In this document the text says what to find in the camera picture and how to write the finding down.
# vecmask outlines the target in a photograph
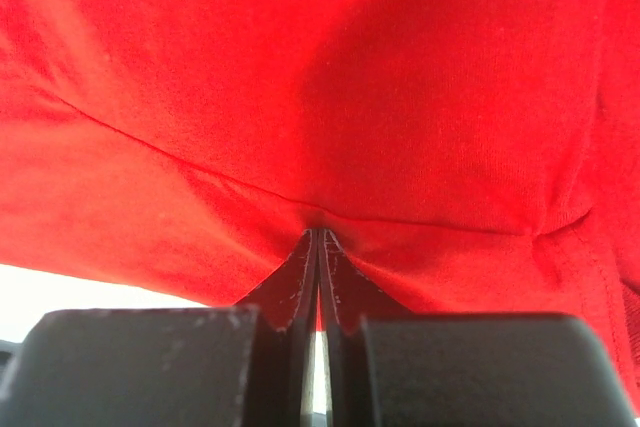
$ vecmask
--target red cloth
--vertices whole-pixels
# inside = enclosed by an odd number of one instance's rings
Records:
[[[327,226],[416,311],[584,318],[640,407],[639,26],[640,0],[0,0],[0,262],[217,305]]]

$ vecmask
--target white surface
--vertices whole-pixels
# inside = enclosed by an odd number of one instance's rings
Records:
[[[0,264],[0,339],[22,342],[47,312],[93,308],[204,307],[138,287],[106,284]],[[321,336],[316,336],[313,410],[326,412]]]

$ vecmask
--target red garment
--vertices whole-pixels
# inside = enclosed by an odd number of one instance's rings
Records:
[[[639,79],[640,0],[0,0],[0,262],[226,304],[327,226],[640,408]]]

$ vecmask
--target red fabric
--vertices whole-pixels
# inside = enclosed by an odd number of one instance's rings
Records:
[[[218,305],[327,226],[416,311],[584,318],[640,407],[639,25],[640,0],[0,0],[0,262]]]

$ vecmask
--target red shirt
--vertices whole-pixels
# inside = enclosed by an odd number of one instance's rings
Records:
[[[640,365],[640,0],[0,0],[0,262],[238,300],[303,229]]]

